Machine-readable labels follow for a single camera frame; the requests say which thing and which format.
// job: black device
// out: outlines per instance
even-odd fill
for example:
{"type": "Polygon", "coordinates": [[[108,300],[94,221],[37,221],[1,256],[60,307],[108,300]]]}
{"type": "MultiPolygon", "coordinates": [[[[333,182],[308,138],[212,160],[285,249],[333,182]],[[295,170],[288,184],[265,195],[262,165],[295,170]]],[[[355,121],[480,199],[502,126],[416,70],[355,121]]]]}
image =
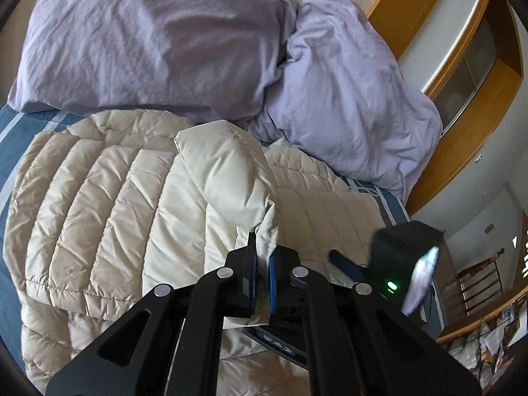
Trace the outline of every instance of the black device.
{"type": "MultiPolygon", "coordinates": [[[[246,332],[307,368],[313,395],[480,395],[473,375],[369,284],[332,285],[286,247],[272,259],[274,317],[246,332]]],[[[256,262],[250,234],[196,284],[156,286],[59,371],[46,395],[215,395],[223,318],[254,313],[256,262]]]]}

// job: railing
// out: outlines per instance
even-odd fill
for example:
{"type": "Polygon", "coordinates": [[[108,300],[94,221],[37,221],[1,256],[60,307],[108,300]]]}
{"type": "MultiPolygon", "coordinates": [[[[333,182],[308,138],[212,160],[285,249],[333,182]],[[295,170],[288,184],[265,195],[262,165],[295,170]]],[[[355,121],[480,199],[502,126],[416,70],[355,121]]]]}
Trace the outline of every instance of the railing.
{"type": "Polygon", "coordinates": [[[465,312],[470,316],[479,307],[485,306],[504,293],[497,263],[491,263],[469,280],[461,282],[460,288],[465,312]]]}

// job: bed sheet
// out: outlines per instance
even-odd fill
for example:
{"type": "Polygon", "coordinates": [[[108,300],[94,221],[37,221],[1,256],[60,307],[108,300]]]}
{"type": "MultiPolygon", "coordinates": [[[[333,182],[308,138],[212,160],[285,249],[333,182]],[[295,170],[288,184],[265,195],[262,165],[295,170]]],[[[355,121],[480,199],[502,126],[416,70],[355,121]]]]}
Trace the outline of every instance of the bed sheet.
{"type": "MultiPolygon", "coordinates": [[[[41,131],[61,132],[81,120],[71,113],[48,110],[23,114],[5,106],[0,111],[0,245],[3,246],[4,228],[18,165],[33,137],[41,131]]],[[[370,194],[378,203],[386,226],[403,223],[409,217],[402,203],[387,190],[378,186],[342,177],[351,189],[370,194]]],[[[20,351],[20,303],[17,291],[0,255],[0,335],[17,364],[23,368],[20,351]]]]}

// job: cream puffer jacket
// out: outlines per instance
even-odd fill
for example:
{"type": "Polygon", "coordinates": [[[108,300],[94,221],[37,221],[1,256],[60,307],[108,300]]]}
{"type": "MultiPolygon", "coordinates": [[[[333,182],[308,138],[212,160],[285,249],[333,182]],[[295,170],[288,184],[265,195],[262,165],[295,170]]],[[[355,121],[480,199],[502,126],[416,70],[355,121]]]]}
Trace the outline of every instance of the cream puffer jacket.
{"type": "MultiPolygon", "coordinates": [[[[196,283],[257,234],[259,272],[277,244],[333,283],[335,248],[367,263],[383,226],[370,195],[286,141],[262,149],[225,121],[167,112],[98,113],[41,132],[20,166],[4,259],[22,304],[26,372],[44,392],[57,371],[159,283],[196,283]]],[[[309,394],[306,371],[225,321],[217,394],[309,394]]]]}

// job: puffer jacket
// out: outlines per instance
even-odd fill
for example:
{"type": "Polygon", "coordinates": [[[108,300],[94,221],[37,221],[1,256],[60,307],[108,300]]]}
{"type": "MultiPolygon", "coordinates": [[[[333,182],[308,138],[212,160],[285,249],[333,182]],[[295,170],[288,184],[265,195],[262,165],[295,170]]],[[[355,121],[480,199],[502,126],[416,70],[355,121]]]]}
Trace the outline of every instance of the puffer jacket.
{"type": "MultiPolygon", "coordinates": [[[[328,251],[368,263],[382,226],[373,198],[325,164],[284,140],[261,148],[225,121],[192,126],[167,112],[112,110],[41,132],[20,165],[4,242],[27,375],[44,392],[152,287],[196,283],[249,232],[262,275],[281,244],[350,285],[328,251]]],[[[252,319],[224,322],[217,394],[309,394],[306,371],[237,329],[265,324],[268,304],[260,298],[252,319]]]]}

